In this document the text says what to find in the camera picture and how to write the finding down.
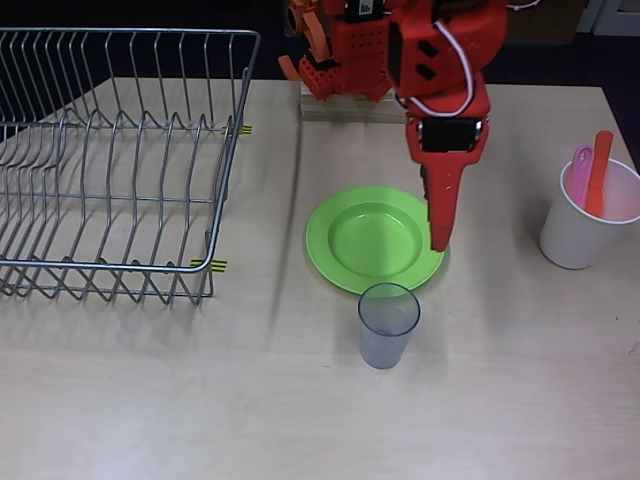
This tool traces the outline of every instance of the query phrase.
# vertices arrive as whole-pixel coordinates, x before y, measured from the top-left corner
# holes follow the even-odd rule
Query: metal wire
[[[213,296],[259,43],[241,30],[0,29],[0,292]]]

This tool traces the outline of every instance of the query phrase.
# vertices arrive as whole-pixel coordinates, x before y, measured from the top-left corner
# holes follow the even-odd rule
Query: red robot arm
[[[407,110],[434,250],[449,244],[462,172],[487,141],[490,104],[479,71],[502,45],[505,7],[505,0],[290,0],[289,18],[299,19],[292,28],[310,44],[299,78],[317,98],[363,93],[378,101],[393,88]],[[296,77],[288,57],[280,63]]]

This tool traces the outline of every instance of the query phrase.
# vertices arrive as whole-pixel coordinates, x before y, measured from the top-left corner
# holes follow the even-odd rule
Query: wooden block
[[[308,122],[405,123],[404,111],[396,105],[389,91],[378,103],[364,95],[332,95],[318,101],[300,82],[300,111]]]

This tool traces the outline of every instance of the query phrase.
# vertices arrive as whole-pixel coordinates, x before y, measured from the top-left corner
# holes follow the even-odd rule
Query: table
[[[417,291],[400,365],[358,353],[357,297],[304,252],[314,207],[385,183],[420,195],[399,125],[297,121],[253,83],[200,309],[3,298],[0,477],[624,479],[640,471],[640,230],[567,271],[536,237],[577,145],[615,132],[596,88],[491,86],[450,254]]]

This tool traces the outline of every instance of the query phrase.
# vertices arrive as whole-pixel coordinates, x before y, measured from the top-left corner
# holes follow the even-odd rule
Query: plastic plate
[[[430,248],[424,200],[385,186],[357,187],[325,200],[309,219],[306,240],[318,271],[358,294],[380,282],[415,289],[443,258]]]

